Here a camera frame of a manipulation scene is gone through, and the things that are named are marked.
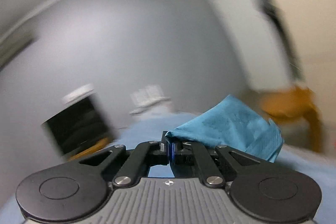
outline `crosshair symbol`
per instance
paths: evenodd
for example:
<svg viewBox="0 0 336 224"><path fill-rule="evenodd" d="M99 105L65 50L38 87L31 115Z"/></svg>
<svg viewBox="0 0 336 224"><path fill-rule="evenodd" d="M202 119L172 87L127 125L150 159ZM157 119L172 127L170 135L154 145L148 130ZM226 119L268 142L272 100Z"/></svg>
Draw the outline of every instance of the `crosshair symbol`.
<svg viewBox="0 0 336 224"><path fill-rule="evenodd" d="M175 182L173 182L172 180L167 180L164 182L164 184L170 186L170 185L173 185Z"/></svg>

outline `metal screw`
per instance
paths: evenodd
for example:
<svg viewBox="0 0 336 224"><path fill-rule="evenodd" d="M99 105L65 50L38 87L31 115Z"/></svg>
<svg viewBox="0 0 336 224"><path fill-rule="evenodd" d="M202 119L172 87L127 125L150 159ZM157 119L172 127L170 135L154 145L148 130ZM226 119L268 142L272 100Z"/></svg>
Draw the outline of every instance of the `metal screw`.
<svg viewBox="0 0 336 224"><path fill-rule="evenodd" d="M212 176L212 177L207 178L207 183L211 185L221 184L222 182L223 182L223 179L221 177Z"/></svg>
<svg viewBox="0 0 336 224"><path fill-rule="evenodd" d="M114 182L118 185L125 185L131 182L131 179L126 176L117 177Z"/></svg>

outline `orange object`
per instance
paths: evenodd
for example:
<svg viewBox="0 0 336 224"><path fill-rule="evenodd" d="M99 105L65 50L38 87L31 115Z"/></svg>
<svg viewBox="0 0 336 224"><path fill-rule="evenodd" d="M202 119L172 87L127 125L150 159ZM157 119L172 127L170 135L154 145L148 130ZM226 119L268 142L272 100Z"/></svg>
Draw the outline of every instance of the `orange object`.
<svg viewBox="0 0 336 224"><path fill-rule="evenodd" d="M317 153L322 151L322 127L310 89L296 86L294 89L269 94L262 100L261 109L276 124L305 119L310 126L311 149Z"/></svg>
<svg viewBox="0 0 336 224"><path fill-rule="evenodd" d="M87 156L87 155L90 155L92 153L95 153L95 152L103 149L106 145L108 145L109 142L110 142L109 138L101 139L95 145L93 145L90 148L72 156L69 160L75 160L75 159L81 158L83 156Z"/></svg>

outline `ribbed surface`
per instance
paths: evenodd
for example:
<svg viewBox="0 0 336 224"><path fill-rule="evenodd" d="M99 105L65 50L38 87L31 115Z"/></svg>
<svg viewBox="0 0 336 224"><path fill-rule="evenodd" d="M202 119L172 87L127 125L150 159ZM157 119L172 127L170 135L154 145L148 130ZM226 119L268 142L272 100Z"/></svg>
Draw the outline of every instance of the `ribbed surface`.
<svg viewBox="0 0 336 224"><path fill-rule="evenodd" d="M222 189L199 179L142 178L116 190L96 214L78 224L258 224L232 204Z"/></svg>

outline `chair leg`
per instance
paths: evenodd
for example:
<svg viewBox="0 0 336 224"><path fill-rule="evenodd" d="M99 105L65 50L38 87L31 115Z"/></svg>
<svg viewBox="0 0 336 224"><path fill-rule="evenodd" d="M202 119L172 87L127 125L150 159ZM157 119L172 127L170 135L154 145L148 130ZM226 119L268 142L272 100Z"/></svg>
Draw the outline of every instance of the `chair leg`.
<svg viewBox="0 0 336 224"><path fill-rule="evenodd" d="M310 127L310 146L314 152L322 152L322 126L316 109L312 108L303 117L307 120Z"/></svg>

